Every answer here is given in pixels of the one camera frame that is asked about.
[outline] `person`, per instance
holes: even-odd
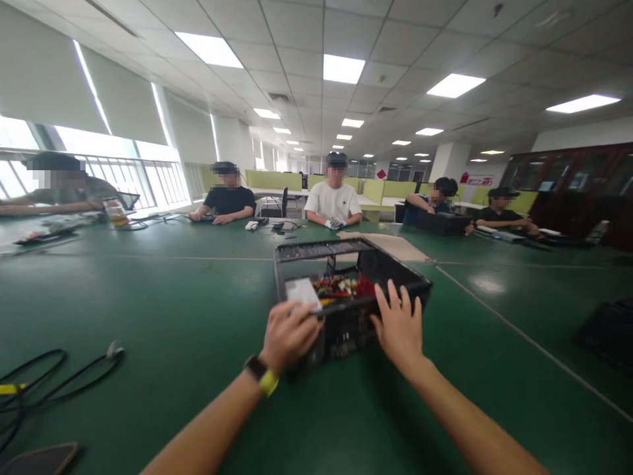
[[[460,393],[422,349],[422,304],[388,282],[390,304],[375,286],[382,319],[371,315],[387,358],[443,424],[455,445],[479,475],[546,474],[530,453]],[[257,404],[274,390],[278,377],[317,339],[322,323],[310,316],[311,305],[296,301],[272,308],[259,357],[213,402],[176,435],[141,475],[215,474],[231,443]]]
[[[529,236],[537,237],[539,227],[531,219],[507,209],[519,194],[517,190],[508,187],[491,189],[488,192],[488,206],[477,213],[475,224],[495,229],[521,226]]]
[[[416,226],[421,212],[437,214],[439,212],[451,212],[448,199],[455,196],[458,186],[457,181],[448,177],[438,178],[433,184],[431,195],[418,195],[411,193],[405,201],[405,211],[402,224],[407,226]],[[475,230],[475,226],[471,223],[466,226],[465,232],[468,236]]]
[[[119,196],[114,186],[88,176],[84,162],[68,154],[41,152],[25,160],[24,165],[43,172],[46,188],[0,201],[0,215],[99,211],[104,209],[104,199]]]
[[[361,221],[361,206],[353,186],[343,183],[347,155],[331,152],[327,157],[327,181],[312,187],[305,203],[310,221],[336,230]]]
[[[231,221],[250,218],[255,214],[255,196],[248,188],[239,186],[239,169],[231,162],[216,162],[211,165],[222,182],[209,190],[204,203],[193,213],[191,219],[200,221],[212,208],[216,210],[213,224],[226,224]]]

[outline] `smartphone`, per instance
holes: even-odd
[[[79,454],[78,443],[27,452],[0,468],[0,475],[60,475]]]

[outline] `white t-shirt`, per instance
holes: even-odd
[[[324,219],[339,218],[344,221],[360,213],[361,206],[353,186],[343,183],[340,188],[331,188],[327,181],[321,181],[310,190],[305,210],[313,211]]]

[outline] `smartwatch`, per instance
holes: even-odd
[[[248,369],[251,375],[253,375],[267,397],[270,397],[272,393],[275,392],[279,379],[256,355],[252,355],[246,363],[244,363],[244,368]]]

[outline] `black t-shirt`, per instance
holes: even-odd
[[[204,200],[204,205],[215,208],[216,214],[231,214],[244,211],[246,206],[253,208],[255,212],[255,196],[248,188],[238,187],[228,189],[225,187],[211,188]]]
[[[480,219],[484,221],[518,221],[523,219],[523,216],[512,210],[503,210],[501,214],[497,214],[495,210],[488,206],[477,213],[475,222]]]

